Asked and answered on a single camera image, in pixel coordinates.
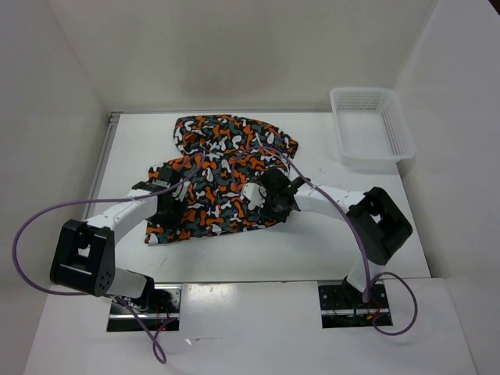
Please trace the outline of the camouflage orange black shorts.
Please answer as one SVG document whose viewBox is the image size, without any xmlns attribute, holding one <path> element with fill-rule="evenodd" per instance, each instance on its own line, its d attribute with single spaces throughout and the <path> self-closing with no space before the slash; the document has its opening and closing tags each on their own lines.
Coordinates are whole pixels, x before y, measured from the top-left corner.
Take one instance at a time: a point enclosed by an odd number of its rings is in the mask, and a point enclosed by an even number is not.
<svg viewBox="0 0 500 375">
<path fill-rule="evenodd" d="M 170 229 L 149 220 L 145 244 L 169 245 L 194 238 L 233 234 L 273 227 L 278 222 L 258 212 L 243 195 L 272 167 L 289 172 L 299 143 L 279 127 L 261 120 L 219 114 L 177 119 L 173 143 L 181 156 L 168 165 L 186 177 L 196 166 L 178 227 Z"/>
</svg>

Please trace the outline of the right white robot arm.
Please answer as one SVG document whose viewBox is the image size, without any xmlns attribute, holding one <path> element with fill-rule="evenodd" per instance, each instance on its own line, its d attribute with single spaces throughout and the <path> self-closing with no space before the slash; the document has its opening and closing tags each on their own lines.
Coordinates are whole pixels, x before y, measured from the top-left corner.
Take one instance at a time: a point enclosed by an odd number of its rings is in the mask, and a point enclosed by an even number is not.
<svg viewBox="0 0 500 375">
<path fill-rule="evenodd" d="M 346 191 L 314 184 L 306 177 L 290 180 L 278 168 L 259 178 L 259 212 L 284 222 L 292 211 L 318 213 L 344 221 L 361 252 L 361 259 L 345 278 L 342 295 L 351 307 L 370 298 L 373 278 L 413 234 L 413 227 L 381 187 Z"/>
</svg>

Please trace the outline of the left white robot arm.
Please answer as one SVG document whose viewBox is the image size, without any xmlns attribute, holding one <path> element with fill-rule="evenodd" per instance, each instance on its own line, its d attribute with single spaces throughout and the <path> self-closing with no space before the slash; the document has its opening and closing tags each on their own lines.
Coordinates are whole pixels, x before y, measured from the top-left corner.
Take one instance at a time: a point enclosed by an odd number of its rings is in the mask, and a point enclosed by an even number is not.
<svg viewBox="0 0 500 375">
<path fill-rule="evenodd" d="M 116 266 L 116 246 L 140 222 L 176 230 L 187 209 L 188 177 L 168 165 L 137 182 L 126 197 L 85 221 L 63 224 L 50 280 L 95 297 L 117 296 L 144 313 L 156 301 L 154 279 Z"/>
</svg>

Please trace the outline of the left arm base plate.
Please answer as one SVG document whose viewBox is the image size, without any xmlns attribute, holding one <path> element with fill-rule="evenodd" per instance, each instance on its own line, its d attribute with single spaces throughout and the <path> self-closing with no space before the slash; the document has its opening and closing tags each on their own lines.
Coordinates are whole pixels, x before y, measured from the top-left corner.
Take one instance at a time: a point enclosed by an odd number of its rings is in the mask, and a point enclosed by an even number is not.
<svg viewBox="0 0 500 375">
<path fill-rule="evenodd" d="M 142 324 L 151 332 L 178 331 L 180 326 L 180 304 L 183 286 L 181 284 L 156 284 L 147 305 L 139 305 L 130 298 L 124 298 Z M 111 302 L 107 332 L 137 332 L 142 327 L 126 306 Z"/>
</svg>

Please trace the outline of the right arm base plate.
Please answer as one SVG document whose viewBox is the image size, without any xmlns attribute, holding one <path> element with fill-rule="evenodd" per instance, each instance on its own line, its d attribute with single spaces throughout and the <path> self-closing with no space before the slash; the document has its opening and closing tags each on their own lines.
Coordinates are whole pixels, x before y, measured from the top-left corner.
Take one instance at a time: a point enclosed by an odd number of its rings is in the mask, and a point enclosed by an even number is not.
<svg viewBox="0 0 500 375">
<path fill-rule="evenodd" d="M 377 283 L 367 303 L 352 302 L 339 280 L 318 283 L 322 328 L 371 327 L 393 325 L 386 288 Z"/>
</svg>

